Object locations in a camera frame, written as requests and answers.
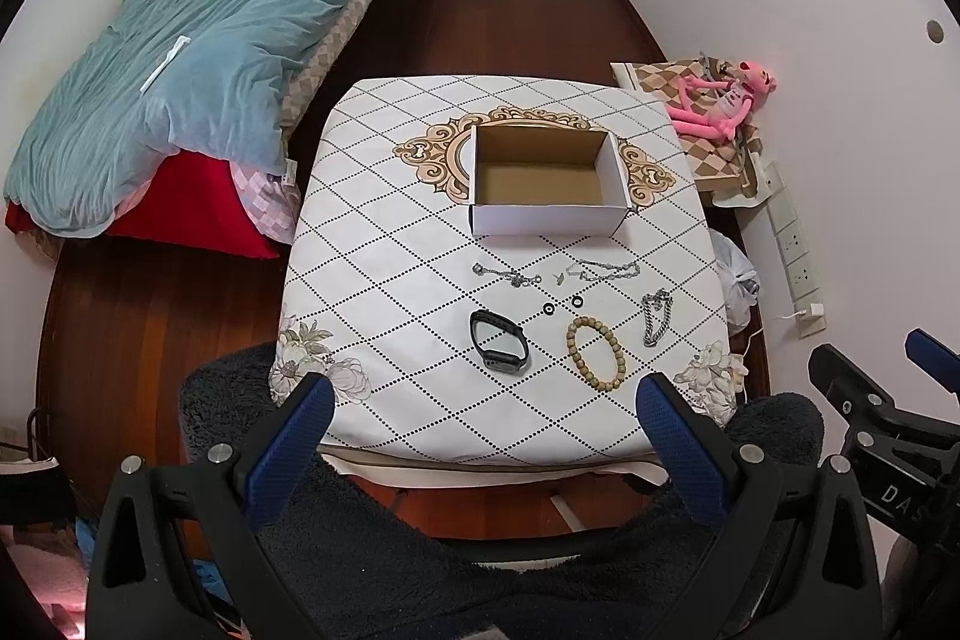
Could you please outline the black smart band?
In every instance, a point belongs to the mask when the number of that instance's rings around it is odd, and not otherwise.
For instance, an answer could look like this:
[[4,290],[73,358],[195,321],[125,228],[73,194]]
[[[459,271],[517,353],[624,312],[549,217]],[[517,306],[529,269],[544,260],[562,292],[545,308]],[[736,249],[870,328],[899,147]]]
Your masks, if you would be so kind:
[[485,308],[470,314],[469,333],[480,362],[490,372],[523,375],[530,365],[530,347],[521,326]]

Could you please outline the white phone charger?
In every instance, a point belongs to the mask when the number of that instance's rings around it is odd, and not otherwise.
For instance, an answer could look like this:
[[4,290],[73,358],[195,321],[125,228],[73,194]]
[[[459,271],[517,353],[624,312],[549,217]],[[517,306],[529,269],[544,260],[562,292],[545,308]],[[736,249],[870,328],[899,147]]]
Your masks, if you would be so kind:
[[825,317],[825,305],[812,302],[807,307],[796,310],[789,315],[781,315],[781,320],[818,320]]

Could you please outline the dark fuzzy seat cushion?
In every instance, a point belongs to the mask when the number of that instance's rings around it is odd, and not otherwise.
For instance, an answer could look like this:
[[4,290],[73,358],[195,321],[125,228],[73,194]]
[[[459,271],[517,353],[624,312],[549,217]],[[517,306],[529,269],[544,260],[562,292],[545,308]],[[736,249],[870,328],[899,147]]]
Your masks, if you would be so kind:
[[[274,346],[213,360],[179,390],[190,461],[239,445],[272,413]],[[755,399],[727,422],[784,464],[817,466],[823,417],[809,398]],[[579,557],[544,570],[487,569],[455,559],[314,456],[285,512],[257,534],[286,588],[327,638],[646,638],[713,541],[672,482],[636,520]]]

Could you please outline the white power strip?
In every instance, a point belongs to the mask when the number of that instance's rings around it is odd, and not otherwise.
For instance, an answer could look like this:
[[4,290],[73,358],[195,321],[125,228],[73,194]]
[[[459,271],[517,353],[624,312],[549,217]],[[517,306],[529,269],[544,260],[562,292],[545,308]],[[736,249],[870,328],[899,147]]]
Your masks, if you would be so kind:
[[[766,164],[763,167],[763,175],[765,175],[765,184],[770,190],[770,197],[766,198],[765,202],[766,216],[778,246],[782,271],[786,275],[786,284],[791,294],[793,312],[807,307],[812,302],[823,304],[811,249],[805,239],[799,214],[794,208],[793,197],[779,174],[778,164],[775,161]],[[789,321],[796,327],[799,339],[810,338],[827,328],[827,310],[823,319]]]

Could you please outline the white plastic bag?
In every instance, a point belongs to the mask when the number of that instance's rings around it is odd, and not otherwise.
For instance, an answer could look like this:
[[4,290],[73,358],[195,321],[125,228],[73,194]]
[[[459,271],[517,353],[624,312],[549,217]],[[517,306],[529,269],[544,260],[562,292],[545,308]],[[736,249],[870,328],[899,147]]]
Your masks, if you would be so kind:
[[747,255],[731,239],[715,229],[709,229],[709,239],[715,250],[727,328],[731,335],[738,335],[747,328],[752,318],[750,312],[760,300],[760,276]]

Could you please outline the white diamond pattern tablecloth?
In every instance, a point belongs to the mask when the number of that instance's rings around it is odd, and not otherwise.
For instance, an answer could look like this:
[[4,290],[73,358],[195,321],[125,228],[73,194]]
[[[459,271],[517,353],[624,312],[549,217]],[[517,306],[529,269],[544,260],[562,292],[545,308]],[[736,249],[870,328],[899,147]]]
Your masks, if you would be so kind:
[[[504,124],[612,133],[633,200],[619,230],[474,236],[470,135]],[[480,308],[523,328],[523,375],[483,367]],[[646,453],[641,378],[727,344],[703,208],[656,99],[530,76],[371,78],[320,136],[268,388],[285,399],[305,375],[329,377],[331,455],[586,468]]]

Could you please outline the brown checkered cushion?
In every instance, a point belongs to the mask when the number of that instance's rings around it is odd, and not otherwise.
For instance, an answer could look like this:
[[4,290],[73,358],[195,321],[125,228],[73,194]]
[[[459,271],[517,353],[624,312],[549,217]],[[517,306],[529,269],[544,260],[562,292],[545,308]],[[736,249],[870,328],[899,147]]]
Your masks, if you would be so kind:
[[[736,71],[729,60],[709,57],[704,53],[698,58],[682,58],[660,64],[612,62],[610,68],[620,88],[654,97],[662,107],[672,109],[682,107],[677,89],[680,80],[731,80]],[[760,160],[763,145],[758,127],[752,120],[745,120],[740,125],[732,143],[715,143],[690,135],[680,135],[679,140],[698,190],[716,193],[716,200],[719,200],[721,193],[729,191],[742,191],[745,197],[757,195],[755,164]]]

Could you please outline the red bed sheet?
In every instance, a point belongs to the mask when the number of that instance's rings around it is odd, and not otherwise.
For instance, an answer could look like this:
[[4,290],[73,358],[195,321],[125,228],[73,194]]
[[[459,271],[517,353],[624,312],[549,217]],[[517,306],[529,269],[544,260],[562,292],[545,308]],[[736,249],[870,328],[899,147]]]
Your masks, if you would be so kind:
[[231,164],[198,152],[164,159],[146,190],[121,209],[104,234],[243,259],[280,255],[280,244],[262,234],[241,205]]

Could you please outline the open cardboard box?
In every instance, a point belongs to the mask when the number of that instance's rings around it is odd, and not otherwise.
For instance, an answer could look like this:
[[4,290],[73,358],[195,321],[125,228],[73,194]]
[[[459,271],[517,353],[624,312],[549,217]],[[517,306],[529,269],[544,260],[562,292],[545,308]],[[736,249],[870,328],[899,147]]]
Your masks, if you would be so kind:
[[477,237],[610,237],[631,211],[617,138],[594,128],[477,125],[469,223]]

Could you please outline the pink panther plush toy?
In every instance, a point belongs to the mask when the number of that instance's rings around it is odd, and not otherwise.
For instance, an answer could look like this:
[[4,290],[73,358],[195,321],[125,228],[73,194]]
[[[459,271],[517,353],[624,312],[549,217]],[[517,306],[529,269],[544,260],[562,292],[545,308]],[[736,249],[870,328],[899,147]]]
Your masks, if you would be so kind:
[[[675,81],[679,107],[667,107],[667,115],[677,133],[698,136],[715,143],[731,143],[737,128],[778,87],[776,78],[759,64],[740,62],[732,80],[703,80],[681,76]],[[688,91],[713,91],[715,99],[704,112],[698,112]]]

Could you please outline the light blue duvet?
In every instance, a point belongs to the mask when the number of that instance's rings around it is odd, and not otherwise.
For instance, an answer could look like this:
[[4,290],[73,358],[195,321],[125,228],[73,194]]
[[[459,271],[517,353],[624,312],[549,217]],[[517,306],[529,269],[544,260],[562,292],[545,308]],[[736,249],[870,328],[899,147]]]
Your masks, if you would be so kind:
[[283,103],[350,0],[122,0],[26,128],[3,198],[91,239],[198,152],[278,181]]

